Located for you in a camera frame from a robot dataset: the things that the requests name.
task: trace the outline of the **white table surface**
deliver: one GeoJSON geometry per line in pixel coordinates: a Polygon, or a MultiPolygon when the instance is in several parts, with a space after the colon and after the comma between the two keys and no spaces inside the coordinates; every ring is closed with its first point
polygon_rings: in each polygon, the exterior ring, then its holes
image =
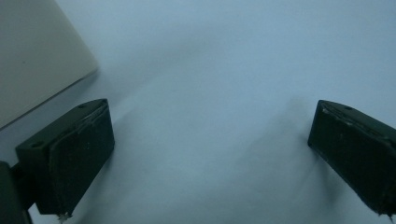
{"type": "Polygon", "coordinates": [[[2,130],[0,156],[109,100],[115,151],[66,223],[390,223],[306,140],[319,99],[396,127],[396,1],[57,2],[100,70],[2,130]]]}

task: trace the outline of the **white tabletop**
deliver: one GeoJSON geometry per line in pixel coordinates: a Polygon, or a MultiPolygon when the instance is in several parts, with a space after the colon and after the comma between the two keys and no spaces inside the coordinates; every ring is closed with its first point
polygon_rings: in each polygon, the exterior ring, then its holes
{"type": "Polygon", "coordinates": [[[395,1],[57,2],[100,69],[0,148],[15,164],[18,143],[108,99],[115,150],[66,223],[389,224],[306,140],[319,99],[396,127],[395,1]]]}

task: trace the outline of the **light blue surface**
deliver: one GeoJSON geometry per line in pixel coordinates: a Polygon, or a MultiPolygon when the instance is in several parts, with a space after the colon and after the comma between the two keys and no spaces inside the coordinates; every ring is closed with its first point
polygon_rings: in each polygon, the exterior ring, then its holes
{"type": "Polygon", "coordinates": [[[0,148],[108,98],[114,154],[66,223],[389,224],[306,140],[319,99],[396,127],[395,1],[57,2],[100,71],[0,148]]]}

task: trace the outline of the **white object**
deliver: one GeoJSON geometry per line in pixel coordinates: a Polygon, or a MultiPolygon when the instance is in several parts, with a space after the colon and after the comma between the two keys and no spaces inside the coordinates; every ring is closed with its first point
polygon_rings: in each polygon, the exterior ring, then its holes
{"type": "Polygon", "coordinates": [[[96,68],[54,1],[0,3],[0,128],[96,68]]]}

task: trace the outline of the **screw hole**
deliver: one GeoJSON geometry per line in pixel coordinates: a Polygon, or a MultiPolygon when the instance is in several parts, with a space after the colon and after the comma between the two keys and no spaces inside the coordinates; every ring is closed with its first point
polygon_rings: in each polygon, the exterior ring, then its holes
{"type": "Polygon", "coordinates": [[[41,147],[42,145],[44,145],[43,141],[38,141],[33,143],[32,145],[30,145],[31,147],[41,147]]]}

